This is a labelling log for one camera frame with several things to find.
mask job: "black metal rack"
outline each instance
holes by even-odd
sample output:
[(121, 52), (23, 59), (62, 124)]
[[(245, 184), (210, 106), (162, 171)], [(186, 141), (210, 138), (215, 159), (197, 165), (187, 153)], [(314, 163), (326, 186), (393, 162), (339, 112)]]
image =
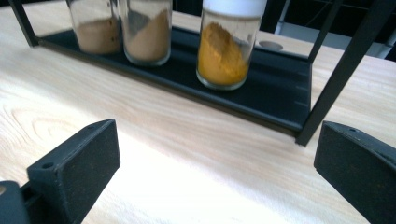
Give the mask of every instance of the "black metal rack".
[(82, 52), (72, 30), (55, 35), (36, 36), (21, 1), (8, 1), (31, 47), (56, 49), (90, 63), (142, 77), (157, 87), (181, 93), (200, 103), (290, 134), (296, 138), (297, 144), (303, 146), (309, 142), (376, 35), (396, 8), (394, 0), (376, 0), (373, 3), (311, 110), (312, 63), (342, 0), (333, 2), (328, 18), (308, 57), (254, 49), (246, 83), (240, 89), (229, 92), (209, 90), (196, 78), (199, 34), (195, 32), (173, 27), (169, 61), (160, 67), (140, 67), (129, 63), (122, 52), (106, 56)]

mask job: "black tray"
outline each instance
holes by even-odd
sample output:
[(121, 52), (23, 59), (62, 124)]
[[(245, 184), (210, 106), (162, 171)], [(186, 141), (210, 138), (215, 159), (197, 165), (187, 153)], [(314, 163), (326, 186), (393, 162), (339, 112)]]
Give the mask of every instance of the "black tray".
[(236, 91), (212, 91), (196, 77), (199, 35), (173, 27), (169, 61), (159, 67), (131, 64), (123, 52), (98, 56), (79, 50), (72, 30), (39, 37), (40, 45), (176, 90), (232, 114), (295, 135), (310, 112), (311, 63), (292, 55), (254, 49), (246, 83)]

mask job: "wood grain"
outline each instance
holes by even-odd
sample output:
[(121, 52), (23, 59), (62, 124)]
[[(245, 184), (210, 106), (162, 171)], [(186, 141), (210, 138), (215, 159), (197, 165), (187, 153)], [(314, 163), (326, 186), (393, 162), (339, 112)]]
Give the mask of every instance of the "wood grain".
[[(25, 8), (38, 35), (71, 27), (64, 2)], [(192, 16), (174, 13), (173, 22), (199, 29)], [(313, 167), (318, 132), (299, 147), (131, 76), (30, 49), (9, 7), (0, 8), (0, 24), (0, 180), (23, 185), (34, 161), (82, 127), (113, 118), (121, 167), (84, 223), (367, 222)], [(319, 52), (313, 103), (341, 54)], [(395, 71), (396, 63), (365, 57), (326, 120), (395, 147)]]

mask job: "screw hole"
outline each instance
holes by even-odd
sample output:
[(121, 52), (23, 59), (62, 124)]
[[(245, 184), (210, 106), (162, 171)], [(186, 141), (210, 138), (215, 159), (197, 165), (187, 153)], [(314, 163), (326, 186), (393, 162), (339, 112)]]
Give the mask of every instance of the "screw hole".
[(4, 186), (0, 186), (0, 195), (4, 194), (6, 192), (7, 188)]
[(43, 169), (49, 169), (53, 166), (53, 162), (47, 162), (41, 166)]

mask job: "wooden table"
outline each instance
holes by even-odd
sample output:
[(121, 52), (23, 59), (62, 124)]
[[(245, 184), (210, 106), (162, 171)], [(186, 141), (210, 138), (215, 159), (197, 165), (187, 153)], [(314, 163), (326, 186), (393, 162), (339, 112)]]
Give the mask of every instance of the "wooden table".
[[(37, 35), (71, 27), (65, 2), (25, 6)], [(199, 29), (198, 18), (173, 23)], [(121, 166), (84, 223), (364, 223), (313, 167), (307, 147), (255, 123), (49, 49), (29, 48), (10, 7), (0, 8), (0, 180), (82, 127), (118, 125)], [(309, 44), (260, 34), (309, 51)], [(323, 47), (312, 103), (342, 51)], [(396, 63), (365, 57), (326, 120), (396, 146)]]

